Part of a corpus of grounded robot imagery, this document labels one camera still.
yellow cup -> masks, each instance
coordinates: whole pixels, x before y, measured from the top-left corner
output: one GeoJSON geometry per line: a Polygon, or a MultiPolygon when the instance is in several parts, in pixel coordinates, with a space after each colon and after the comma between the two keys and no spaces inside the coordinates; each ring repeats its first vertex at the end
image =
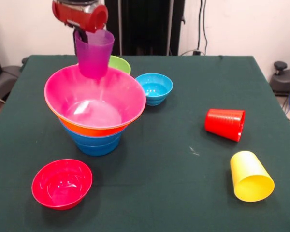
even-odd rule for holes
{"type": "Polygon", "coordinates": [[[244,202],[257,202],[274,191],[274,181],[257,156],[240,151],[231,158],[231,172],[236,197],[244,202]]]}

black panel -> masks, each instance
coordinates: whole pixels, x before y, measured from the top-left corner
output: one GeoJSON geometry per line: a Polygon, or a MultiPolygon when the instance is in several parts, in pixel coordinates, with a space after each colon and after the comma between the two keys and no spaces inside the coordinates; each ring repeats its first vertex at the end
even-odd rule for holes
{"type": "MultiPolygon", "coordinates": [[[[123,55],[166,55],[170,0],[121,0],[123,55]]],[[[119,54],[118,1],[105,0],[107,29],[115,36],[113,55],[119,54]]],[[[185,0],[174,0],[170,48],[178,54],[185,0]]]]}
{"type": "Polygon", "coordinates": [[[118,1],[117,0],[105,0],[105,5],[108,10],[108,21],[107,21],[107,30],[110,31],[114,37],[114,47],[112,55],[120,55],[119,50],[119,24],[118,24],[118,1]]]}
{"type": "Polygon", "coordinates": [[[174,0],[173,4],[173,17],[172,17],[172,33],[170,50],[173,56],[178,55],[180,28],[182,18],[184,16],[185,0],[174,0]]]}
{"type": "Polygon", "coordinates": [[[122,0],[123,54],[165,55],[169,0],[122,0]]]}

red bowl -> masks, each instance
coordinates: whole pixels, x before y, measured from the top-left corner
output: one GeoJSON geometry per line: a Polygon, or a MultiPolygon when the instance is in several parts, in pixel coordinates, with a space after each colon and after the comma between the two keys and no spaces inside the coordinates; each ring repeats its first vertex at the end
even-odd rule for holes
{"type": "Polygon", "coordinates": [[[92,184],[87,165],[74,159],[61,159],[43,167],[33,179],[35,200],[52,209],[65,210],[78,205],[92,184]]]}

plastic cup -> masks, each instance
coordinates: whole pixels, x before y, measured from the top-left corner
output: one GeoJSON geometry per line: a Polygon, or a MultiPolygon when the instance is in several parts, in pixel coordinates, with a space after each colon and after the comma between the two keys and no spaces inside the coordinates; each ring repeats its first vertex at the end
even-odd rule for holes
{"type": "Polygon", "coordinates": [[[231,158],[231,172],[236,197],[244,202],[257,202],[274,191],[274,181],[257,156],[240,151],[231,158]]]}
{"type": "Polygon", "coordinates": [[[75,33],[79,69],[85,77],[100,79],[106,75],[115,39],[113,34],[106,30],[86,32],[86,35],[88,43],[81,40],[78,32],[75,33]]]}
{"type": "Polygon", "coordinates": [[[210,109],[205,117],[205,130],[238,142],[242,135],[244,120],[244,110],[210,109]]]}

light blue bowl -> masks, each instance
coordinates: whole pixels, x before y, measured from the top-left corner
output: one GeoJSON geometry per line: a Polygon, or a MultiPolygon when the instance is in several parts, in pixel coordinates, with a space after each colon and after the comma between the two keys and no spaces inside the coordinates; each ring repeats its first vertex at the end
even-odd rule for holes
{"type": "Polygon", "coordinates": [[[90,156],[103,156],[115,150],[119,144],[121,134],[125,130],[123,129],[119,133],[106,137],[87,137],[71,131],[64,125],[63,127],[74,140],[77,147],[90,156]]]}
{"type": "Polygon", "coordinates": [[[136,80],[143,87],[146,104],[150,106],[159,105],[173,89],[173,82],[170,78],[158,73],[146,73],[138,76],[136,80]]]}

